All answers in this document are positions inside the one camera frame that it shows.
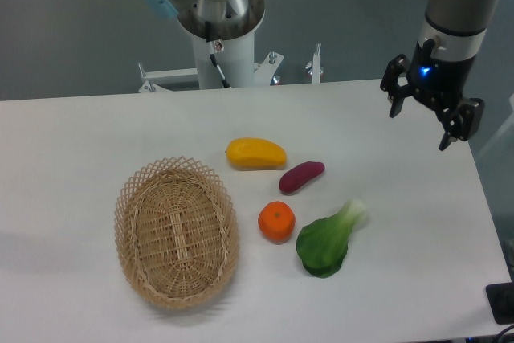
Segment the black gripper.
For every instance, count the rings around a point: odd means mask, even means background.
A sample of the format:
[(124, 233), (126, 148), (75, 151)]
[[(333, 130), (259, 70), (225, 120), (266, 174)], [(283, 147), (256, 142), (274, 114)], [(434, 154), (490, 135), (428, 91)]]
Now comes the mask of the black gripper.
[[(419, 44), (411, 63), (404, 54), (397, 55), (388, 62), (380, 83), (391, 104), (389, 117), (395, 118), (405, 98), (413, 97), (433, 111), (442, 111), (438, 114), (444, 129), (440, 151), (453, 142), (468, 141), (477, 133), (484, 112), (482, 99), (463, 97), (463, 87), (474, 62), (474, 57), (457, 62), (428, 57)], [(403, 74), (407, 82), (400, 85)]]

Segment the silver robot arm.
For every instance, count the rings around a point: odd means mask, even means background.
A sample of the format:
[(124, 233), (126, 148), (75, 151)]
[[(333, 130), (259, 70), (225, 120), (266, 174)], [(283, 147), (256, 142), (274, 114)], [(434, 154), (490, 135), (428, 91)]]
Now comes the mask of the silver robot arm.
[[(391, 116), (408, 97), (435, 113), (444, 131), (440, 149), (468, 140), (479, 128), (484, 103), (466, 98), (463, 87), (498, 1), (428, 0), (413, 56), (390, 60), (382, 77)], [(263, 20), (263, 0), (145, 2), (189, 33), (201, 88), (256, 85), (254, 33)]]

